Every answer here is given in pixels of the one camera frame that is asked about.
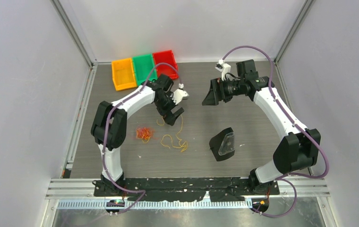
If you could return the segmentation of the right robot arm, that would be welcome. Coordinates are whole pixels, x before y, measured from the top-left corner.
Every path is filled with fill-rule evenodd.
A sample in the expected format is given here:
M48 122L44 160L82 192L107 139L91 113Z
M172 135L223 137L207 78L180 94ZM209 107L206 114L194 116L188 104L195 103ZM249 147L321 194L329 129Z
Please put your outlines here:
M229 102L234 96L245 95L266 114L274 126L280 143L273 158L263 166L250 171L247 188L261 194L279 177L314 166L318 160L321 135L309 129L285 105L269 77L260 77L253 60L237 62L237 76L229 79L231 66L220 59L216 69L221 76L210 81L209 92L202 105L218 105Z

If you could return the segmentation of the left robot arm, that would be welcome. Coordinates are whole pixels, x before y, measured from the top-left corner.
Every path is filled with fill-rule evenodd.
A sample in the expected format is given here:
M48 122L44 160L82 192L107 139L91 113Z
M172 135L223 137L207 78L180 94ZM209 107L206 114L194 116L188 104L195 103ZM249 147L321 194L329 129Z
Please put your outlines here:
M113 196L124 190L120 150L127 135L128 119L144 106L154 104L166 124L173 126L184 112L178 104L189 97L183 84L172 91L173 80L162 75L157 80L146 80L129 95L113 102L102 101L98 105L91 127L91 135L102 157L101 180L106 181L106 190Z

